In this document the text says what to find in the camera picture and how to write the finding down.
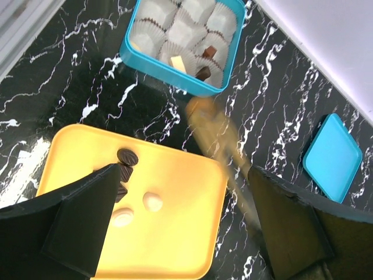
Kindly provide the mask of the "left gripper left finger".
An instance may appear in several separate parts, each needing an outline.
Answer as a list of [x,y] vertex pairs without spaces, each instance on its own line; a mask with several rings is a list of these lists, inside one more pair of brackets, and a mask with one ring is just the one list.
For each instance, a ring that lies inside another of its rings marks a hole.
[[1,208],[1,279],[95,276],[117,197],[119,166]]

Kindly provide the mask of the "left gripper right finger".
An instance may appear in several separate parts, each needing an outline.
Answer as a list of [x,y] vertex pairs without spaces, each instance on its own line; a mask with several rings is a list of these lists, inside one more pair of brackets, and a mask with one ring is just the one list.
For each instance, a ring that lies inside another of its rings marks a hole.
[[247,178],[274,279],[372,279],[372,213],[261,167]]

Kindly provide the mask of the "metal tongs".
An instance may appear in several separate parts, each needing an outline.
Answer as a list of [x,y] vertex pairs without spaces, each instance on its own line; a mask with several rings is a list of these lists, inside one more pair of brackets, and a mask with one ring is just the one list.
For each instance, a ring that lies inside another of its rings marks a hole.
[[238,131],[233,121],[225,115],[211,97],[193,97],[185,108],[192,135],[202,153],[218,161],[228,176],[227,188],[237,197],[238,207],[243,214],[251,234],[261,232],[261,226],[252,198],[246,199],[235,181],[229,163],[236,165],[244,179],[248,179],[251,162],[244,152],[238,150]]

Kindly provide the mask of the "white rectangular chocolate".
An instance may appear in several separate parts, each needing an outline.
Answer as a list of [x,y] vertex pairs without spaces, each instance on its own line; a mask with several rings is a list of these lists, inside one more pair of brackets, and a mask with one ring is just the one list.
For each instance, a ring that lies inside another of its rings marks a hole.
[[170,57],[170,65],[180,72],[183,72],[183,73],[187,72],[184,62],[182,60],[182,57],[180,55]]

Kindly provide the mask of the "brown caramel chocolate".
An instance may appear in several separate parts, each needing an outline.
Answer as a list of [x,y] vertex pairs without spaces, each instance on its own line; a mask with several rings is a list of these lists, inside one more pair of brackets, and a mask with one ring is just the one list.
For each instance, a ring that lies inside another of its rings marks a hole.
[[211,60],[215,56],[216,52],[217,50],[212,45],[210,45],[204,50],[204,52],[202,53],[202,57]]

